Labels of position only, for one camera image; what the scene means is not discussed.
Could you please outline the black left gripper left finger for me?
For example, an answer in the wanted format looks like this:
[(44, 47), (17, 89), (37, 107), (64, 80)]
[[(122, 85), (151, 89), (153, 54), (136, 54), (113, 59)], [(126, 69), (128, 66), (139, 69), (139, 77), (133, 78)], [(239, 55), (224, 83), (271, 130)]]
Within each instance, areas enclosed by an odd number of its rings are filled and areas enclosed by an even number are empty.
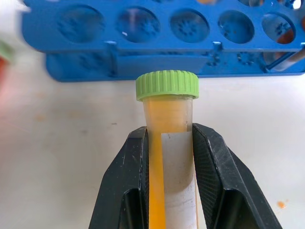
[(140, 127), (103, 175), (89, 228), (146, 229), (149, 208), (148, 133)]

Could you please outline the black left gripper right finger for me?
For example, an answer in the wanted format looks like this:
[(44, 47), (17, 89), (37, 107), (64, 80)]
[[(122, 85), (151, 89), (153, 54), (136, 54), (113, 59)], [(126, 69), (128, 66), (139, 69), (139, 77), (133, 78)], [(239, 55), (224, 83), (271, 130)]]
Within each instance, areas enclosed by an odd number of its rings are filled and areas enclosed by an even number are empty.
[(208, 229), (280, 229), (250, 169), (214, 129), (193, 124), (196, 181)]

